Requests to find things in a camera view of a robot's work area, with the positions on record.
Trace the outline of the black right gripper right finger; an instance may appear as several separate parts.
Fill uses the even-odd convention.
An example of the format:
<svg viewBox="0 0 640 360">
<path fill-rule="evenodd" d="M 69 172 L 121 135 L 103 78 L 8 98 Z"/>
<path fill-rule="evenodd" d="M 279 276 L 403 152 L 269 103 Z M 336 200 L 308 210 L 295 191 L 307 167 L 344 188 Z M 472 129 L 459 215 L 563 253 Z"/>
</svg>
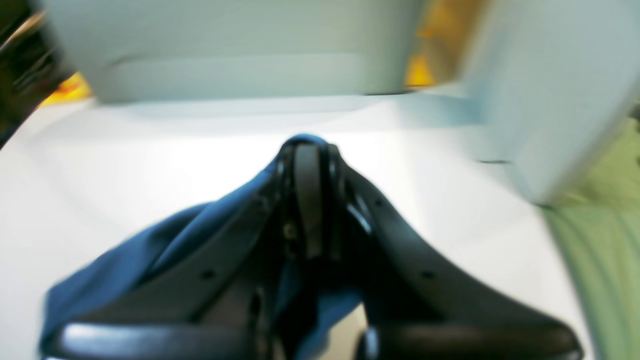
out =
<svg viewBox="0 0 640 360">
<path fill-rule="evenodd" d="M 328 145 L 327 251 L 361 296 L 356 360 L 581 360 L 563 321 L 489 287 L 425 241 Z"/>
</svg>

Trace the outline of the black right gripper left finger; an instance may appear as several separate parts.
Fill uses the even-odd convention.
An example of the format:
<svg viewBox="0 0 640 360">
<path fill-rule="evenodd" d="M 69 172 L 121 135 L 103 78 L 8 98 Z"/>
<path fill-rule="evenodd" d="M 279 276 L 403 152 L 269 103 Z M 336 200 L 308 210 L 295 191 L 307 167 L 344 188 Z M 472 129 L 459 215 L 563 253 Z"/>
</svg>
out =
<svg viewBox="0 0 640 360">
<path fill-rule="evenodd" d="M 323 143 L 288 141 L 275 172 L 185 259 L 60 326 L 44 360 L 294 358 L 318 323 Z"/>
</svg>

